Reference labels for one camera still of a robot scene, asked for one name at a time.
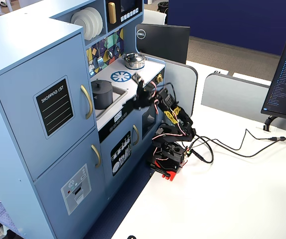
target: blue burner sticker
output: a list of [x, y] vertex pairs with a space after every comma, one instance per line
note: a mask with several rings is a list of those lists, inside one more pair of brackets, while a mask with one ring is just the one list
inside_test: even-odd
[[127, 71], [117, 71], [111, 75], [111, 79], [115, 82], [125, 82], [130, 80], [132, 75]]

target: red wire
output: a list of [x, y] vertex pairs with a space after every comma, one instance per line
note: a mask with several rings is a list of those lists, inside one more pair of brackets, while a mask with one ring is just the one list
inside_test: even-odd
[[173, 115], [175, 116], [175, 119], [177, 120], [177, 125], [178, 125], [178, 127], [179, 127], [179, 130], [183, 133], [183, 135], [186, 135], [185, 134], [185, 132], [181, 129], [181, 127], [179, 126], [179, 121], [178, 121], [178, 119], [177, 119], [177, 117], [176, 117], [176, 114], [175, 114], [175, 112], [170, 108], [170, 110], [172, 111], [172, 113], [173, 113]]
[[183, 136], [182, 134], [163, 133], [163, 134], [160, 134], [160, 135], [158, 135], [158, 136], [156, 136], [156, 137], [152, 138], [152, 140], [154, 140], [154, 139], [156, 139], [156, 138], [158, 138], [158, 137], [161, 137], [161, 136], [163, 136], [163, 135]]
[[156, 106], [156, 103], [157, 103], [157, 102], [159, 102], [158, 99], [156, 99], [156, 100], [154, 101], [154, 107], [155, 107], [156, 114], [158, 115], [158, 109], [157, 109], [157, 106]]
[[184, 165], [185, 165], [187, 162], [188, 162], [188, 160], [186, 160], [186, 162], [181, 166], [181, 168], [184, 167]]
[[150, 81], [150, 83], [151, 83], [152, 85], [154, 85], [154, 87], [155, 87], [155, 91], [154, 91], [154, 93], [153, 93], [153, 95], [152, 95], [152, 97], [154, 97], [155, 94], [156, 94], [156, 84], [155, 84], [153, 81]]

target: gold cabinet handle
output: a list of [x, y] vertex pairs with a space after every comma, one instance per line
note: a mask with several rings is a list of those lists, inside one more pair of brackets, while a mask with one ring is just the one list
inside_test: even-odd
[[133, 145], [136, 145], [139, 142], [139, 140], [140, 140], [140, 133], [138, 131], [138, 128], [134, 124], [133, 124], [133, 129], [135, 130], [135, 132], [138, 135], [138, 139], [133, 143]]
[[85, 119], [88, 119], [88, 118], [90, 118], [90, 116], [92, 114], [92, 111], [93, 111], [92, 101], [91, 101], [91, 97], [89, 96], [89, 93], [88, 93], [87, 89], [85, 89], [85, 87], [83, 85], [81, 85], [81, 90], [85, 94], [85, 96], [87, 97], [88, 102], [89, 102], [89, 106], [90, 106], [89, 112], [85, 115]]
[[98, 167], [100, 167], [100, 165], [101, 165], [101, 157], [100, 157], [100, 154], [99, 154], [97, 148], [96, 148], [93, 144], [91, 145], [91, 148], [92, 148], [93, 151], [96, 153], [96, 155], [97, 155], [97, 157], [98, 157], [98, 159], [99, 159], [98, 164], [95, 165], [95, 167], [98, 168]]
[[116, 13], [116, 9], [115, 9], [115, 3], [109, 2], [108, 3], [108, 9], [109, 9], [110, 24], [114, 24], [117, 22], [117, 13]]

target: pot lid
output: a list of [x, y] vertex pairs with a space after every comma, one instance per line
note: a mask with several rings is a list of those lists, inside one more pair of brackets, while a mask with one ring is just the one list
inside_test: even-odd
[[110, 81], [96, 80], [91, 82], [93, 94], [105, 94], [112, 90], [112, 84]]
[[144, 56], [138, 53], [131, 53], [126, 55], [124, 59], [129, 63], [136, 63], [144, 61]]

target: cabinet door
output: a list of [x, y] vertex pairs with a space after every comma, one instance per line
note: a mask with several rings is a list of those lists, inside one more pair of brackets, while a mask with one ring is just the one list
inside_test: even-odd
[[142, 141], [141, 112], [132, 111], [101, 143], [108, 197], [115, 194], [138, 163], [135, 152]]
[[35, 183], [58, 239], [83, 238], [107, 204], [98, 132], [94, 131]]
[[81, 35], [0, 76], [0, 101], [35, 180], [95, 124]]

